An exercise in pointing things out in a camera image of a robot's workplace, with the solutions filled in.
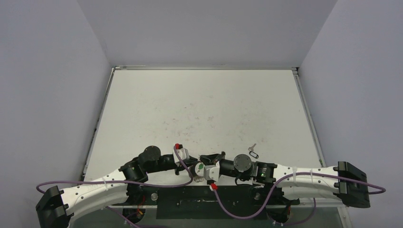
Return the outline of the large keyring with red sleeve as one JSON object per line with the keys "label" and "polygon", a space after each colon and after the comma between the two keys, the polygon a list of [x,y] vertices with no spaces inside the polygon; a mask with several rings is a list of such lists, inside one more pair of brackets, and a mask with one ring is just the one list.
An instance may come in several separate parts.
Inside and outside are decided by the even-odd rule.
{"label": "large keyring with red sleeve", "polygon": [[198,169],[198,166],[200,164],[203,164],[203,163],[200,161],[197,164],[192,166],[193,181],[196,183],[205,181],[205,177],[204,177],[204,167],[205,166],[203,164],[203,168]]}

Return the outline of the silver key with black tag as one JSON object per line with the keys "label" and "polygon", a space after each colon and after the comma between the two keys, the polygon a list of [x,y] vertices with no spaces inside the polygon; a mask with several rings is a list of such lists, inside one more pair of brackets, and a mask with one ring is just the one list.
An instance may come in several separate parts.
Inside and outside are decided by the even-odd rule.
{"label": "silver key with black tag", "polygon": [[257,145],[257,144],[254,143],[251,147],[248,148],[248,150],[249,150],[250,152],[253,152],[253,151],[254,151],[254,147],[255,147],[256,145]]}

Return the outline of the black key tag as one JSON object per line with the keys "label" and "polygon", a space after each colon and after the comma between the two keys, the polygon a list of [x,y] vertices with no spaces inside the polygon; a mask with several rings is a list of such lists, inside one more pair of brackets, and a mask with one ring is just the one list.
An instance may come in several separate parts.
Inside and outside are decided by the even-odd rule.
{"label": "black key tag", "polygon": [[251,157],[253,157],[254,159],[258,159],[258,158],[259,158],[259,155],[258,155],[257,153],[255,153],[254,151],[249,151],[249,155],[250,155]]}

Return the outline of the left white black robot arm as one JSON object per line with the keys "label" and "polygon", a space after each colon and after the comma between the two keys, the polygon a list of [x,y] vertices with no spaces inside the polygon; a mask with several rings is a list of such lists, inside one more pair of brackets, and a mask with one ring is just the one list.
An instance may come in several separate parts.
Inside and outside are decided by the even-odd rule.
{"label": "left white black robot arm", "polygon": [[128,202],[137,204],[142,198],[141,186],[147,186],[148,174],[186,170],[192,178],[191,157],[181,144],[175,144],[171,154],[162,155],[157,146],[148,146],[137,157],[113,172],[93,181],[71,181],[72,187],[60,189],[60,181],[39,184],[42,197],[36,205],[42,228],[68,228],[76,219],[101,208]]}

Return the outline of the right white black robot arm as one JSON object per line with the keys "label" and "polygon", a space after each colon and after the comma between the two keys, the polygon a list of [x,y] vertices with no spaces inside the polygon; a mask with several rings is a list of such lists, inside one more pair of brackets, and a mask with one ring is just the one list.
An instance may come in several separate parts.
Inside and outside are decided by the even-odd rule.
{"label": "right white black robot arm", "polygon": [[209,182],[221,176],[253,181],[269,188],[269,199],[276,204],[285,199],[324,198],[340,200],[354,208],[370,207],[366,173],[346,161],[331,167],[300,168],[252,161],[246,154],[227,160],[222,152],[200,156],[194,172]]}

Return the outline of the aluminium frame rail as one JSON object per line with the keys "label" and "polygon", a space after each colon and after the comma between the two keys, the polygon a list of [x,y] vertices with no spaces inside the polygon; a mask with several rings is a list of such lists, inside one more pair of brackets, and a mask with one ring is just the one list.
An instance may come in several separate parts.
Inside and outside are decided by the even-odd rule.
{"label": "aluminium frame rail", "polygon": [[[120,206],[120,203],[126,202],[129,197],[134,195],[134,193],[129,194],[126,188],[127,186],[122,184],[113,184],[112,187],[105,187],[104,185],[77,186],[63,189],[61,198],[63,205],[68,205],[67,214],[74,213],[75,216],[78,216],[79,213],[90,213],[107,206],[124,208]],[[320,196],[300,196],[299,201],[295,198],[294,200],[297,202],[292,203],[292,205],[307,207],[307,205],[314,204],[313,198],[315,198],[319,207],[342,207],[341,201],[335,198],[324,198],[324,191],[320,193],[322,194]]]}

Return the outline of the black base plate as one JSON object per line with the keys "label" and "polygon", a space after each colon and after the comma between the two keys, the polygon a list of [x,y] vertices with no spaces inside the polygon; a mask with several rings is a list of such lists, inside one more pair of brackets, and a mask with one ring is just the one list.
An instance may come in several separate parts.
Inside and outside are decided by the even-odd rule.
{"label": "black base plate", "polygon": [[155,188],[142,186],[120,206],[127,214],[137,209],[156,209],[157,219],[230,219],[220,204],[231,214],[246,217],[263,205],[268,187],[241,184],[219,186],[219,200],[208,186]]}

